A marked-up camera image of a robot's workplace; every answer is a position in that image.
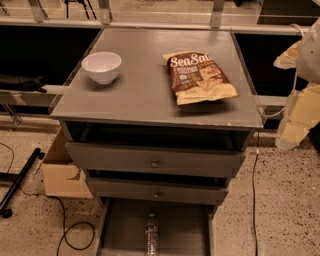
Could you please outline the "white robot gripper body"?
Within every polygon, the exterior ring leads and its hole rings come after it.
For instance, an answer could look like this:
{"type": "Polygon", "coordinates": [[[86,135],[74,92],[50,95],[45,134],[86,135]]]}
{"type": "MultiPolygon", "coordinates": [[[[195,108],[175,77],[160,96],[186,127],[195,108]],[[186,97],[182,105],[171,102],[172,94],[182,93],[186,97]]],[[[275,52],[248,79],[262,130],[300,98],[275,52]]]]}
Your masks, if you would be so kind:
{"type": "Polygon", "coordinates": [[[296,70],[300,78],[320,83],[320,18],[302,37],[298,47],[296,70]]]}

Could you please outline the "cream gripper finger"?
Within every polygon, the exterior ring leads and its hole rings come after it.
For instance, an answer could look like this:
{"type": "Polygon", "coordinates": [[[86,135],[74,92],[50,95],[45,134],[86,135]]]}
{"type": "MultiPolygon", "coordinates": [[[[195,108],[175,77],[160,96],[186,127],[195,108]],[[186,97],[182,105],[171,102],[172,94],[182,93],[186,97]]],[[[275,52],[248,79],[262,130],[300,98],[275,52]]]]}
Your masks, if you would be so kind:
{"type": "Polygon", "coordinates": [[[295,68],[300,44],[301,41],[297,41],[296,43],[292,44],[287,50],[285,50],[275,59],[273,65],[277,68],[285,70],[295,68]]]}
{"type": "Polygon", "coordinates": [[[297,147],[320,122],[320,85],[309,83],[302,91],[289,95],[275,139],[282,150],[297,147]]]}

